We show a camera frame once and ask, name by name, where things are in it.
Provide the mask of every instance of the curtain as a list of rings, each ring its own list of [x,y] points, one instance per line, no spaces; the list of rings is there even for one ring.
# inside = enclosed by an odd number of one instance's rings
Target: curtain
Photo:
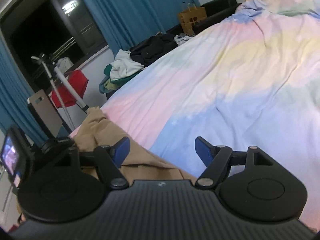
[[[31,88],[0,35],[0,129],[6,134],[15,124],[39,146],[48,138],[28,110],[27,99],[31,94]]]
[[[177,14],[198,0],[84,0],[112,52],[179,24]]]

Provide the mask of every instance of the bed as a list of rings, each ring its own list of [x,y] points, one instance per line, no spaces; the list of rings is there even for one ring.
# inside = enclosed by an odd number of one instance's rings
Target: bed
[[[238,151],[259,146],[305,184],[300,218],[320,229],[319,108],[320,0],[247,0],[101,109],[140,145],[194,176],[205,169],[197,136]]]

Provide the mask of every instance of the ribbed black surface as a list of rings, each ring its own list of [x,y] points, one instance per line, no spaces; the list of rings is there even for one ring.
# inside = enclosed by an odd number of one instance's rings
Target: ribbed black surface
[[[300,222],[253,224],[226,211],[211,191],[189,181],[135,181],[109,194],[91,215],[62,225],[28,221],[11,235],[30,240],[217,239],[304,240],[313,234]]]

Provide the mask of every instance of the phone screen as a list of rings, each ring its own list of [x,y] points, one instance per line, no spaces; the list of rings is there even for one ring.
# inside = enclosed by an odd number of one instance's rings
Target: phone screen
[[[7,171],[13,175],[19,160],[19,153],[16,151],[10,136],[7,136],[5,139],[1,159],[4,162],[4,166],[6,166]]]

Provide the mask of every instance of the brown fabric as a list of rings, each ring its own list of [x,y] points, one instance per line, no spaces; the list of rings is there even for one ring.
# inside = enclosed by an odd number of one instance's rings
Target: brown fabric
[[[129,183],[134,179],[190,179],[195,183],[195,177],[144,149],[119,126],[106,119],[97,107],[88,110],[88,116],[74,140],[80,151],[90,152],[97,146],[114,145],[124,136],[130,138],[130,153],[120,171]],[[84,172],[97,178],[95,169],[85,169]]]

